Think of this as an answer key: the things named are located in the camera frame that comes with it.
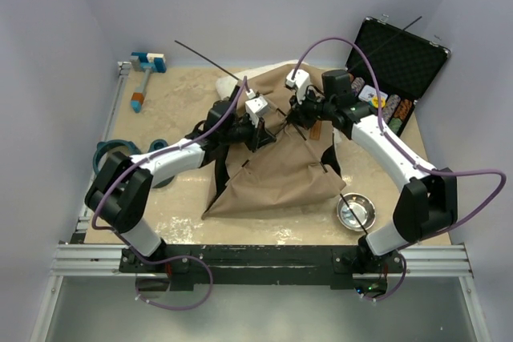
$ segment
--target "open case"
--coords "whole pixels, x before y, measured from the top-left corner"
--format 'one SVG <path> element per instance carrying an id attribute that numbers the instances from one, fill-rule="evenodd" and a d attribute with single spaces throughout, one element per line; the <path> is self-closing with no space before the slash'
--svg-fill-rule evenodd
<path id="1" fill-rule="evenodd" d="M 437 43 L 371 17 L 363 21 L 355 43 L 369 58 L 378 78 L 379 88 L 386 93 L 384 114 L 389 104 L 388 107 L 391 108 L 390 118 L 385 121 L 395 134 L 401 135 L 417 101 L 426 93 L 449 58 L 450 51 Z M 363 78 L 366 85 L 374 88 L 370 73 L 358 52 L 351 50 L 345 67 L 355 78 Z M 365 88 L 358 90 L 358 97 L 363 98 L 363 92 Z M 397 97 L 391 99 L 393 95 L 397 95 L 400 100 Z"/>

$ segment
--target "blue tape roll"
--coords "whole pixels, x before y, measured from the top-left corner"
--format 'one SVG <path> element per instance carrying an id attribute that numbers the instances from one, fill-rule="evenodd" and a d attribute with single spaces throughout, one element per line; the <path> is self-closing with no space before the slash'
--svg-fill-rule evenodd
<path id="1" fill-rule="evenodd" d="M 107 140 L 106 142 L 98 142 L 96 144 L 96 152 L 93 156 L 93 170 L 96 175 L 99 173 L 99 163 L 102 160 L 103 156 L 110 150 L 114 150 L 118 147 L 126 147 L 130 155 L 136 155 L 141 153 L 140 149 L 133 142 L 130 142 L 128 140 L 113 139 Z"/>

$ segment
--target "stainless steel bowl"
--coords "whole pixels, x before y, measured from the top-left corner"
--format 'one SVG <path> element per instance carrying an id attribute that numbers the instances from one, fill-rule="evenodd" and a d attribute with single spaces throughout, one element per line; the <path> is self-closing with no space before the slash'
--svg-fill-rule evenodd
<path id="1" fill-rule="evenodd" d="M 353 209 L 354 215 L 362 222 L 363 227 L 368 230 L 376 222 L 376 208 L 369 198 L 364 195 L 350 192 L 344 194 L 344 198 Z M 353 212 L 347 207 L 344 200 L 340 198 L 337 205 L 337 217 L 341 223 L 353 231 L 363 231 L 358 221 L 354 218 Z"/>

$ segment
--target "sandy floor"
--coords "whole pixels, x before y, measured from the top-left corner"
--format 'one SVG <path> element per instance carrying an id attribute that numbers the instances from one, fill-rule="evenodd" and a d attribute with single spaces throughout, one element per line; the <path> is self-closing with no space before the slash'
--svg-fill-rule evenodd
<path id="1" fill-rule="evenodd" d="M 143 109 L 130 108 L 133 90 L 143 75 L 132 71 L 112 130 L 112 139 L 133 141 L 147 151 L 155 139 L 174 143 L 204 119 L 219 97 L 215 83 L 224 73 L 212 68 L 172 67 L 153 74 Z M 414 116 L 402 140 L 426 157 Z M 398 190 L 382 168 L 359 146 L 344 140 L 337 149 L 347 187 L 369 197 L 377 212 L 372 231 L 386 224 L 398 200 Z M 355 244 L 360 233 L 347 230 L 335 216 L 337 198 L 324 203 L 280 210 L 245 212 L 230 218 L 201 219 L 207 205 L 212 165 L 178 175 L 167 187 L 150 193 L 145 219 L 168 243 Z M 86 243 L 118 243 L 108 231 L 87 231 Z M 450 244 L 448 235 L 426 244 Z"/>

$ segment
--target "purple cable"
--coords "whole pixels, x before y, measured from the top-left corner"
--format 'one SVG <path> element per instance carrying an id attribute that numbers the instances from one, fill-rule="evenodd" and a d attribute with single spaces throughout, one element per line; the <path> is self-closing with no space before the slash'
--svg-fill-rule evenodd
<path id="1" fill-rule="evenodd" d="M 195 256 L 192 256 L 192 255 L 178 255 L 178 256 L 172 256 L 171 258 L 167 258 L 165 260 L 159 260 L 157 262 L 151 262 L 151 261 L 147 260 L 146 258 L 144 258 L 142 255 L 140 255 L 133 247 L 131 247 L 131 250 L 132 250 L 132 252 L 134 252 L 134 254 L 137 255 L 137 257 L 139 259 L 141 259 L 146 264 L 166 264 L 166 263 L 172 262 L 173 260 L 182 260 L 183 258 L 187 258 L 189 260 L 194 260 L 197 263 L 201 264 L 205 268 L 207 273 L 208 273 L 209 283 L 208 283 L 207 293 L 204 295 L 204 297 L 201 300 L 197 301 L 194 304 L 188 304 L 186 306 L 170 306 L 170 305 L 167 305 L 167 304 L 160 304 L 158 302 L 155 302 L 154 300 L 149 300 L 148 298 L 146 298 L 145 296 L 143 296 L 140 293 L 139 287 L 136 284 L 135 285 L 135 293 L 137 294 L 137 296 L 141 300 L 143 300 L 147 304 L 151 304 L 153 306 L 156 306 L 157 308 L 163 308 L 165 310 L 172 310 L 172 311 L 175 311 L 175 312 L 183 312 L 183 311 L 186 311 L 186 310 L 192 310 L 193 308 L 197 308 L 198 306 L 203 304 L 208 299 L 210 294 L 212 293 L 212 289 L 213 289 L 213 286 L 214 286 L 214 277 L 212 275 L 212 270 L 210 270 L 208 265 L 203 260 L 201 260 L 200 258 L 196 258 Z"/>
<path id="2" fill-rule="evenodd" d="M 369 298 L 368 296 L 364 296 L 364 298 L 366 300 L 372 300 L 373 302 L 374 301 L 379 302 L 380 300 L 385 300 L 389 296 L 392 296 L 401 287 L 402 282 L 404 282 L 404 279 L 406 278 L 407 265 L 406 265 L 406 258 L 404 257 L 403 254 L 399 253 L 399 258 L 401 258 L 401 263 L 402 263 L 402 274 L 401 274 L 401 278 L 399 278 L 399 282 L 394 286 L 393 289 L 389 290 L 388 292 L 386 292 L 382 296 L 379 296 L 378 298 Z"/>
<path id="3" fill-rule="evenodd" d="M 369 70 L 369 73 L 370 73 L 370 77 L 372 79 L 372 82 L 374 84 L 374 88 L 376 89 L 376 94 L 377 94 L 377 97 L 378 97 L 378 125 L 379 125 L 379 130 L 382 132 L 382 134 L 385 136 L 385 138 L 388 139 L 388 141 L 392 144 L 392 146 L 394 146 L 411 164 L 414 165 L 414 167 L 416 167 L 417 169 L 419 169 L 420 171 L 424 171 L 428 174 L 431 174 L 431 175 L 437 175 L 437 176 L 455 176 L 455 177 L 460 177 L 460 176 L 476 176 L 476 175 L 499 175 L 500 176 L 500 181 L 499 181 L 499 185 L 497 185 L 497 187 L 491 192 L 491 194 L 489 196 L 487 196 L 487 198 L 485 200 L 483 200 L 483 202 L 481 204 L 479 204 L 473 211 L 471 211 L 471 213 L 469 215 L 467 215 L 464 219 L 460 220 L 459 222 L 453 224 L 452 226 L 449 226 L 447 228 L 444 228 L 440 231 L 437 231 L 435 232 L 433 235 L 430 235 L 430 236 L 427 236 L 426 238 L 424 239 L 429 239 L 429 238 L 432 238 L 434 236 L 437 236 L 437 235 L 441 235 L 445 232 L 448 232 L 450 230 L 453 230 L 463 224 L 465 224 L 466 222 L 468 222 L 469 220 L 471 220 L 472 218 L 474 218 L 482 209 L 484 209 L 485 206 L 487 206 L 492 200 L 493 198 L 495 198 L 497 196 L 498 193 L 501 192 L 501 190 L 504 188 L 504 185 L 506 184 L 506 180 L 507 180 L 507 177 L 506 177 L 506 174 L 504 174 L 504 172 L 500 171 L 500 170 L 497 170 L 497 169 L 483 169 L 483 170 L 476 170 L 476 171 L 454 171 L 454 172 L 446 172 L 446 171 L 438 171 L 438 170 L 428 170 L 426 169 L 425 167 L 422 167 L 420 165 L 417 165 L 416 162 L 415 162 L 415 159 L 413 159 L 406 151 L 404 151 L 401 146 L 399 146 L 399 144 L 397 142 L 395 142 L 395 140 L 385 131 L 385 128 L 383 126 L 383 116 L 382 116 L 382 98 L 381 98 L 381 92 L 379 90 L 379 85 L 378 85 L 378 79 L 376 78 L 376 74 L 374 73 L 374 70 L 372 68 L 372 66 L 370 65 L 370 62 L 369 62 L 369 59 L 366 57 L 366 55 L 363 53 L 363 51 L 360 49 L 360 47 L 358 47 L 355 43 L 353 42 L 350 42 L 349 40 L 347 39 L 344 39 L 344 38 L 339 38 L 337 36 L 332 36 L 332 37 L 328 37 L 328 38 L 324 38 L 324 39 L 321 39 L 319 40 L 318 42 L 315 42 L 312 46 L 310 46 L 306 51 L 305 53 L 299 58 L 299 60 L 297 61 L 297 64 L 296 66 L 294 67 L 294 72 L 292 74 L 292 79 L 295 78 L 296 76 L 296 72 L 297 70 L 299 70 L 299 67 L 301 65 L 301 63 L 303 62 L 303 60 L 305 60 L 305 57 L 306 55 L 317 45 L 323 43 L 323 42 L 326 42 L 326 41 L 329 41 L 329 40 L 338 40 L 340 42 L 344 42 L 344 43 L 347 43 L 349 44 L 350 46 L 352 46 L 357 52 L 358 54 L 362 57 L 362 61 L 365 63 L 367 69 Z M 408 246 L 411 246 L 411 244 L 408 244 L 404 247 L 401 247 L 401 249 L 403 248 L 406 248 Z M 398 289 L 398 286 L 402 283 L 402 281 L 404 280 L 404 274 L 405 272 L 403 272 L 403 277 L 402 279 L 399 281 L 398 285 L 393 289 L 392 292 L 395 292 L 397 289 Z"/>
<path id="4" fill-rule="evenodd" d="M 219 119 L 219 121 L 214 124 L 214 126 L 212 126 L 212 128 L 206 132 L 204 132 L 202 135 L 198 136 L 197 138 L 191 140 L 190 142 L 187 142 L 185 143 L 183 146 L 174 146 L 174 147 L 168 147 L 168 148 L 164 148 L 162 150 L 159 150 L 159 151 L 155 151 L 153 153 L 151 153 L 151 155 L 149 155 L 147 158 L 145 159 L 142 159 L 140 160 L 139 162 L 136 162 L 134 164 L 132 164 L 127 170 L 125 170 L 123 173 L 121 173 L 121 175 L 114 181 L 114 183 L 107 189 L 107 191 L 105 192 L 105 195 L 103 196 L 103 198 L 99 201 L 98 203 L 98 207 L 96 208 L 95 210 L 95 213 L 92 217 L 92 221 L 91 221 L 91 226 L 95 229 L 95 230 L 110 230 L 110 231 L 113 231 L 117 236 L 118 238 L 120 238 L 130 249 L 131 251 L 140 259 L 142 260 L 145 264 L 150 264 L 150 265 L 156 265 L 156 264 L 166 264 L 168 262 L 171 262 L 173 260 L 181 260 L 183 258 L 187 258 L 189 260 L 195 260 L 196 262 L 200 263 L 204 268 L 205 270 L 207 270 L 207 273 L 208 273 L 208 277 L 210 279 L 210 283 L 208 285 L 208 291 L 207 291 L 207 294 L 205 294 L 205 297 L 196 302 L 195 304 L 190 304 L 188 306 L 167 306 L 165 304 L 159 304 L 157 302 L 154 302 L 152 300 L 148 300 L 144 297 L 142 297 L 139 293 L 139 288 L 137 286 L 135 286 L 135 291 L 137 292 L 137 294 L 143 298 L 143 300 L 148 303 L 148 304 L 152 304 L 158 308 L 164 308 L 164 309 L 167 309 L 167 310 L 175 310 L 175 311 L 183 311 L 183 310 L 191 310 L 193 308 L 197 308 L 198 306 L 200 306 L 205 300 L 208 299 L 208 297 L 210 296 L 210 293 L 212 292 L 212 287 L 213 287 L 213 284 L 214 284 L 214 279 L 213 279 L 213 275 L 212 275 L 212 271 L 210 270 L 210 268 L 208 268 L 208 265 L 203 261 L 203 260 L 200 260 L 199 258 L 196 258 L 195 256 L 192 256 L 192 255 L 178 255 L 178 256 L 172 256 L 170 258 L 167 258 L 165 260 L 157 260 L 157 261 L 151 261 L 151 260 L 148 260 L 146 259 L 143 255 L 141 255 L 137 250 L 135 250 L 132 245 L 130 244 L 130 242 L 128 242 L 126 239 L 124 239 L 120 234 L 118 234 L 118 232 L 111 226 L 98 226 L 96 224 L 96 221 L 98 220 L 98 216 L 99 216 L 99 213 L 103 210 L 103 206 L 105 206 L 105 202 L 107 201 L 108 197 L 111 196 L 112 192 L 119 186 L 119 184 L 127 177 L 129 176 L 137 167 L 141 166 L 142 164 L 145 164 L 147 161 L 151 160 L 151 159 L 154 159 L 158 156 L 161 156 L 161 155 L 164 155 L 164 154 L 168 154 L 170 152 L 173 152 L 173 151 L 176 151 L 176 150 L 181 150 L 185 147 L 189 147 L 191 146 L 193 143 L 197 143 L 199 142 L 201 139 L 204 139 L 206 137 L 208 137 L 212 132 L 214 132 L 215 130 L 217 130 L 217 128 L 219 128 L 219 126 L 221 124 L 223 124 L 223 122 L 228 118 L 228 116 L 232 113 L 232 111 L 235 110 L 236 108 L 236 105 L 237 105 L 237 102 L 240 98 L 240 96 L 242 95 L 244 89 L 246 89 L 248 87 L 248 79 L 247 77 L 244 76 L 244 78 L 242 79 L 242 83 L 243 83 L 243 86 L 240 87 L 240 89 L 238 90 L 237 94 L 236 94 L 236 97 L 235 99 L 233 100 L 232 104 L 230 105 L 230 107 L 228 108 L 228 110 L 226 111 L 226 113 L 224 113 L 224 115 L 221 117 L 221 119 Z"/>

